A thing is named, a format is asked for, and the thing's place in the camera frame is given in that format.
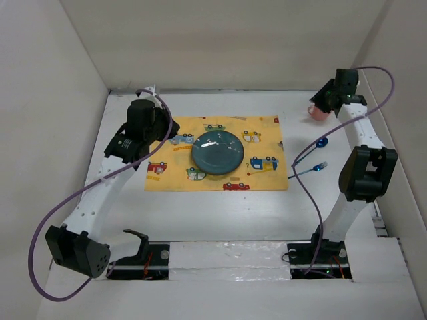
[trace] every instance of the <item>yellow placemat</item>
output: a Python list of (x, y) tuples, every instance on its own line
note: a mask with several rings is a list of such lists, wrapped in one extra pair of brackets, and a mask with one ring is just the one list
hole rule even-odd
[[(177, 117), (176, 137), (149, 159), (146, 191), (287, 190), (278, 116)], [(194, 141), (206, 131), (226, 130), (240, 139), (244, 160), (227, 175), (207, 175), (191, 159)], [(153, 143), (151, 150), (158, 146)]]

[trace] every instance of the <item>blue fork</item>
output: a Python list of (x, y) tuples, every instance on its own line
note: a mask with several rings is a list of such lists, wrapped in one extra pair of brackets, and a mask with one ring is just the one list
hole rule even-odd
[[(308, 170), (305, 170), (305, 171), (298, 173), (298, 175), (303, 175), (304, 173), (309, 173), (310, 171), (320, 171), (322, 169), (325, 169), (327, 166), (328, 166), (328, 163), (325, 161), (325, 162), (319, 163), (318, 165), (315, 165), (311, 169), (308, 169)], [(291, 179), (293, 177), (295, 177), (295, 175), (290, 175), (288, 177), (288, 179)]]

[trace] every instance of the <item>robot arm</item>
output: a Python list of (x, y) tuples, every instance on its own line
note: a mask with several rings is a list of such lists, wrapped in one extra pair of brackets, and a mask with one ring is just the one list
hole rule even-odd
[[(341, 123), (366, 114), (364, 105), (343, 105), (338, 113)], [(395, 150), (386, 149), (365, 117), (345, 127), (353, 149), (339, 178), (340, 195), (328, 218), (323, 222), (322, 239), (333, 243), (344, 241), (358, 214), (377, 196), (385, 194), (394, 165)]]
[[(357, 84), (357, 70), (337, 69), (335, 79), (329, 80), (311, 101), (325, 113), (333, 111), (341, 123), (346, 123), (367, 112), (365, 98), (356, 95)], [(310, 264), (320, 237), (316, 263), (329, 263), (332, 257), (346, 263), (344, 239), (348, 229), (369, 203), (387, 191), (398, 159), (397, 152), (385, 148), (367, 117), (344, 128), (352, 153), (340, 173), (338, 200), (322, 223), (322, 234), (319, 225), (310, 243), (288, 245), (288, 250), (296, 252), (289, 255), (293, 265)]]
[[(46, 241), (53, 260), (92, 278), (99, 277), (108, 264), (123, 257), (145, 259), (148, 236), (133, 230), (100, 243), (103, 223), (126, 182), (138, 170), (131, 167), (107, 180), (103, 178), (149, 153), (149, 146), (162, 141), (169, 127), (169, 117), (151, 95), (140, 95), (127, 110), (127, 122), (110, 141), (95, 180), (103, 180), (83, 194), (79, 205), (60, 228), (50, 226)], [(175, 137), (179, 125), (174, 121), (168, 137)]]

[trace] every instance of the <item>red wire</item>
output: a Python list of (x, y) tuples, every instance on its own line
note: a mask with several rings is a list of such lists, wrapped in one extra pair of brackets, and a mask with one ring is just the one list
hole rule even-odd
[(338, 266), (340, 267), (341, 278), (345, 279), (345, 277), (344, 277), (344, 272), (342, 271), (340, 261), (339, 261), (335, 256), (333, 256), (333, 258), (335, 259), (336, 263), (337, 263), (337, 264), (338, 264)]
[(149, 264), (151, 263), (152, 257), (153, 257), (153, 253), (151, 252), (148, 256), (148, 261), (144, 265), (144, 277), (142, 279), (145, 279), (145, 277), (147, 277), (147, 274), (148, 274), (147, 268), (149, 267)]

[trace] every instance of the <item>bolt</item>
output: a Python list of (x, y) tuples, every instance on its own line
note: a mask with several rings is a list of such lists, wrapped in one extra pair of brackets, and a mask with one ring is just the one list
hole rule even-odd
[(346, 251), (344, 248), (342, 248), (342, 249), (340, 250), (340, 253), (338, 254), (338, 256), (339, 256), (340, 258), (345, 258), (345, 257), (347, 257), (347, 251)]
[(163, 250), (163, 251), (160, 253), (160, 257), (161, 257), (163, 260), (169, 259), (169, 251), (168, 251), (168, 250)]
[(295, 259), (296, 258), (296, 250), (295, 249), (289, 249), (288, 250), (288, 257)]

